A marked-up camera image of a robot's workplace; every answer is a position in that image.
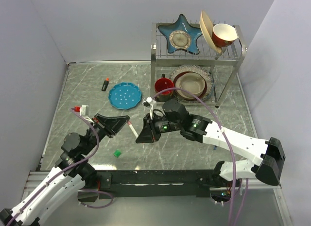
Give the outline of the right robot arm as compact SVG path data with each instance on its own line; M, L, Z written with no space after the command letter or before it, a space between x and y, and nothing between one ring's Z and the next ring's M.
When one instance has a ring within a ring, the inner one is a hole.
M162 109L162 117L150 112L143 118L143 129L136 143L155 143L163 133L179 131L190 141L214 145L230 151L233 156L244 158L217 163L212 175L217 186L247 178L255 178L270 186L280 184L286 156L279 139L253 138L219 126L213 120L189 113L183 104L174 99L165 102Z

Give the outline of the white pink-tipped marker pen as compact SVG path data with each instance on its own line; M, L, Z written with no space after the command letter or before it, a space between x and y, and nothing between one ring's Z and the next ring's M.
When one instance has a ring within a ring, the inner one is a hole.
M130 121L127 122L131 131L133 132L134 136L137 138L138 137L138 133L136 132L135 128L133 127L132 123Z

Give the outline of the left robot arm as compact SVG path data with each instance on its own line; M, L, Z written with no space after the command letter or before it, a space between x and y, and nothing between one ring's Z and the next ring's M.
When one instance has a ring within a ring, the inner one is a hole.
M0 221L6 226L37 226L39 214L51 210L51 204L65 199L65 194L96 184L97 171L88 160L99 149L100 141L113 138L129 121L129 116L105 117L96 114L85 135L69 133L61 146L62 154L46 178L22 202L3 209Z

